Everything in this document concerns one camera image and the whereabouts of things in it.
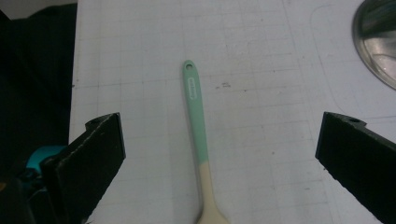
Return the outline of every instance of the white table surface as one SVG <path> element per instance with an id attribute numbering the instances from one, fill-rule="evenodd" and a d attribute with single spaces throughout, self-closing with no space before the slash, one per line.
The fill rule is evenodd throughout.
<path id="1" fill-rule="evenodd" d="M 315 159 L 324 111 L 396 141 L 396 92 L 357 55 L 361 0 L 80 0 L 70 139 L 120 112 L 126 160 L 99 223 L 195 223 L 181 65 L 203 88 L 215 197 L 232 224 L 375 224 Z"/>

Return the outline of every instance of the spatula head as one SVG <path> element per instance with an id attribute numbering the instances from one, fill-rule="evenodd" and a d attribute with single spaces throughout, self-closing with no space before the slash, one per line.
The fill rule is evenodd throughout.
<path id="1" fill-rule="evenodd" d="M 230 224 L 218 209 L 207 210 L 202 213 L 198 224 Z"/>

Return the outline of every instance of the spatula handle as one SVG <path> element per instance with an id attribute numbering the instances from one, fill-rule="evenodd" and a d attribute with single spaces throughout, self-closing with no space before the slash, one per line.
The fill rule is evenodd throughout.
<path id="1" fill-rule="evenodd" d="M 189 109 L 191 130 L 198 162 L 208 161 L 204 107 L 202 103 L 201 84 L 195 64 L 188 60 L 183 64 L 183 81 Z"/>

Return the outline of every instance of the silicone spatula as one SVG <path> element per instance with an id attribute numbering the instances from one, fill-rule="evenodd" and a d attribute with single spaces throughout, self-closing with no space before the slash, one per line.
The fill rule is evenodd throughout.
<path id="1" fill-rule="evenodd" d="M 192 61 L 183 64 L 183 81 L 191 123 L 192 138 L 198 155 L 204 208 L 198 224 L 229 224 L 216 206 L 210 176 L 205 133 L 204 107 L 198 71 Z"/>

